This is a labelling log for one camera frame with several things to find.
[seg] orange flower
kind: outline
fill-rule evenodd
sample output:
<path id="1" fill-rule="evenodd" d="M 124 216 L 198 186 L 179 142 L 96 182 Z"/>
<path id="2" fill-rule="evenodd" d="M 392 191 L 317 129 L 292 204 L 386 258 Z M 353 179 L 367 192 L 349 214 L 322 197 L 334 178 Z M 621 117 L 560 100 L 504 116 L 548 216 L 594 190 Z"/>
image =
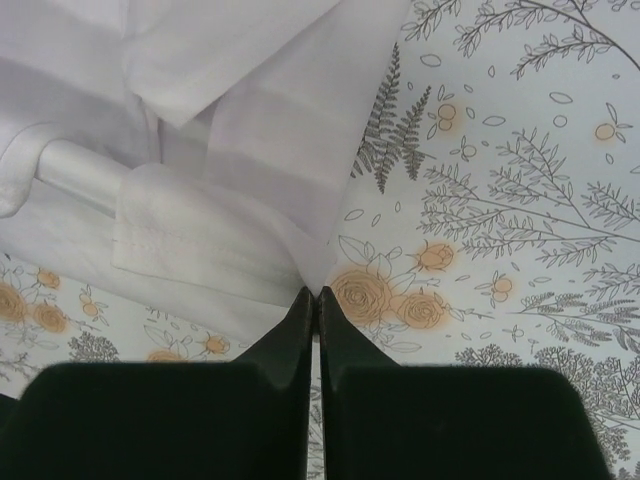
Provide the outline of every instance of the orange flower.
<path id="1" fill-rule="evenodd" d="M 230 348 L 229 340 L 227 340 L 222 335 L 212 335 L 209 336 L 209 339 L 204 342 L 204 348 L 209 353 L 213 353 L 216 355 L 222 355 L 229 351 Z"/>
<path id="2" fill-rule="evenodd" d="M 149 362 L 185 362 L 186 360 L 180 355 L 173 353 L 171 350 L 157 350 L 147 357 Z"/>
<path id="3" fill-rule="evenodd" d="M 67 328 L 68 318 L 55 305 L 41 303 L 33 311 L 33 319 L 45 330 L 52 333 L 64 332 Z"/>
<path id="4" fill-rule="evenodd" d="M 26 314 L 27 303 L 20 292 L 8 283 L 0 282 L 0 317 L 20 322 Z"/>
<path id="5" fill-rule="evenodd" d="M 60 277 L 43 268 L 38 270 L 38 282 L 47 288 L 57 289 L 60 286 Z"/>
<path id="6" fill-rule="evenodd" d="M 411 255 L 418 262 L 417 267 L 420 271 L 426 270 L 444 270 L 451 265 L 453 261 L 453 250 L 445 243 L 437 243 L 429 246 L 429 242 L 425 240 L 425 248 L 418 255 Z"/>
<path id="7" fill-rule="evenodd" d="M 403 322 L 413 328 L 432 328 L 444 316 L 445 306 L 439 295 L 414 293 L 395 297 L 391 306 Z"/>
<path id="8" fill-rule="evenodd" d="M 357 325 L 380 320 L 392 296 L 387 282 L 360 270 L 339 276 L 331 289 L 346 317 Z"/>
<path id="9" fill-rule="evenodd" d="M 511 283 L 511 280 L 506 278 L 497 280 L 491 288 L 493 299 L 498 303 L 506 302 L 512 288 L 513 283 Z"/>
<path id="10" fill-rule="evenodd" d="M 83 305 L 82 311 L 89 317 L 95 317 L 98 315 L 98 313 L 100 313 L 98 311 L 98 307 L 96 307 L 93 303 L 87 303 L 86 305 Z"/>

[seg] patterned paper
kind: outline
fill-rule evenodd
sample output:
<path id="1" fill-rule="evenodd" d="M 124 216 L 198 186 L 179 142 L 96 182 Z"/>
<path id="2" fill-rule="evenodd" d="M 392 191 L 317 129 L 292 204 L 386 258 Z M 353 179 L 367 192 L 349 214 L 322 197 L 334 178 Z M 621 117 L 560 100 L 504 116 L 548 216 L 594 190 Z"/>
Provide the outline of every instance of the patterned paper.
<path id="1" fill-rule="evenodd" d="M 400 363 L 564 374 L 619 480 L 640 478 L 638 26 L 632 0 L 413 2 L 329 280 Z M 57 361 L 231 359 L 245 347 L 2 262 L 3 393 Z M 310 479 L 324 472 L 314 368 Z"/>

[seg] black object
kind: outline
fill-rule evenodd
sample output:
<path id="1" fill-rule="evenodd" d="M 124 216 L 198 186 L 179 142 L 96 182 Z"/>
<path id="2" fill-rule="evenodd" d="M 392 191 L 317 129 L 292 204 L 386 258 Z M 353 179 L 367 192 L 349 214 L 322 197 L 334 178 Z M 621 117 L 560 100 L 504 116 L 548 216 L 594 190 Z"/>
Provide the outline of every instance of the black object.
<path id="1" fill-rule="evenodd" d="M 319 299 L 330 480 L 609 480 L 576 391 L 533 368 L 400 367 Z"/>
<path id="2" fill-rule="evenodd" d="M 46 369 L 0 415 L 0 479 L 302 479 L 314 322 L 329 480 L 609 480 L 563 377 L 400 367 L 329 289 L 230 363 Z"/>
<path id="3" fill-rule="evenodd" d="M 0 431 L 17 405 L 17 400 L 0 394 Z"/>
<path id="4" fill-rule="evenodd" d="M 312 314 L 305 289 L 226 364 L 47 368 L 0 434 L 0 478 L 303 478 Z"/>

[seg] branch drawing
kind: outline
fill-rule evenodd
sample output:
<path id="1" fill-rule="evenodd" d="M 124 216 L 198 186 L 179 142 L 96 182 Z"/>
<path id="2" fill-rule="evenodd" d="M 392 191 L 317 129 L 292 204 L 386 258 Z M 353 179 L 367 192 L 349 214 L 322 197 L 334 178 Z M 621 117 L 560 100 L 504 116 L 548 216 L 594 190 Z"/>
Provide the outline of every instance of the branch drawing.
<path id="1" fill-rule="evenodd" d="M 633 300 L 589 303 L 583 300 L 582 294 L 547 292 L 525 297 L 522 304 L 524 308 L 515 314 L 551 320 L 546 331 L 562 342 L 571 339 L 598 347 L 613 335 L 622 349 L 640 354 L 640 329 L 630 326 L 640 319 L 640 308 Z"/>
<path id="2" fill-rule="evenodd" d="M 590 63 L 597 54 L 607 53 L 611 48 L 618 50 L 636 69 L 640 64 L 618 42 L 602 30 L 596 28 L 587 18 L 597 0 L 558 0 L 553 5 L 546 5 L 534 0 L 515 0 L 505 4 L 505 10 L 496 11 L 491 0 L 485 0 L 478 8 L 475 25 L 458 25 L 456 31 L 460 36 L 454 41 L 458 50 L 465 57 L 471 57 L 480 46 L 483 34 L 490 30 L 508 30 L 512 27 L 524 26 L 529 29 L 534 23 L 545 24 L 562 21 L 572 23 L 572 33 L 559 40 L 554 34 L 543 36 L 538 46 L 525 45 L 525 55 L 511 72 L 519 80 L 528 67 L 540 71 L 554 56 L 565 58 L 577 54 L 578 61 L 585 58 Z"/>
<path id="3" fill-rule="evenodd" d="M 0 350 L 0 378 L 11 381 L 7 372 L 13 372 L 20 374 L 26 380 L 31 380 L 39 370 L 38 367 L 29 363 L 28 353 L 18 353 L 13 358 L 9 358 Z"/>
<path id="4" fill-rule="evenodd" d="M 442 14 L 455 15 L 460 14 L 461 0 L 434 0 L 433 7 L 429 6 L 426 2 L 416 2 L 413 5 L 413 10 L 416 15 L 416 20 L 407 22 L 402 26 L 403 32 L 408 32 L 405 37 L 405 41 L 420 40 L 424 38 L 429 40 L 429 37 L 440 26 L 442 21 Z"/>
<path id="5" fill-rule="evenodd" d="M 638 216 L 628 196 L 611 186 L 588 184 L 591 196 L 584 205 L 588 219 L 575 201 L 570 177 L 562 172 L 566 157 L 558 155 L 559 145 L 549 144 L 548 134 L 537 138 L 536 129 L 513 135 L 515 142 L 496 147 L 507 164 L 491 171 L 487 196 L 477 193 L 470 175 L 462 177 L 457 165 L 428 168 L 424 177 L 431 187 L 422 199 L 425 206 L 418 228 L 462 239 L 460 251 L 473 258 L 539 249 L 536 260 L 547 267 L 579 266 L 587 259 L 595 263 L 599 252 L 612 252 L 619 241 L 640 243 L 640 238 L 620 231 Z M 554 212 L 532 208 L 542 203 L 554 207 Z M 601 218 L 602 227 L 592 223 Z"/>
<path id="6" fill-rule="evenodd" d="M 613 300 L 620 292 L 627 296 L 640 295 L 640 265 L 635 263 L 629 265 L 626 270 L 619 270 L 614 265 L 605 263 L 599 269 L 589 270 L 585 275 L 585 282 L 597 278 L 596 284 L 587 290 L 587 293 L 591 297 L 598 297 L 598 301 L 605 296 Z"/>

